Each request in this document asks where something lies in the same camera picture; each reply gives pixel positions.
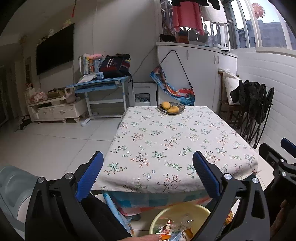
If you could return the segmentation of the person's left hand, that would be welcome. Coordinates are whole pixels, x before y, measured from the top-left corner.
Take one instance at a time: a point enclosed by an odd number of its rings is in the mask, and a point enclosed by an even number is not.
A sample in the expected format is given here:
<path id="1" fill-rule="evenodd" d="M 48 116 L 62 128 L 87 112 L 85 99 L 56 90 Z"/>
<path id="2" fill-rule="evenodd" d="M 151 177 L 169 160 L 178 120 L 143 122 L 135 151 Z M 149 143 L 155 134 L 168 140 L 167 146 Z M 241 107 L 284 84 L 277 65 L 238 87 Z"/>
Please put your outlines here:
<path id="1" fill-rule="evenodd" d="M 127 237 L 119 241 L 159 241 L 159 235 L 144 235 L 141 237 Z"/>

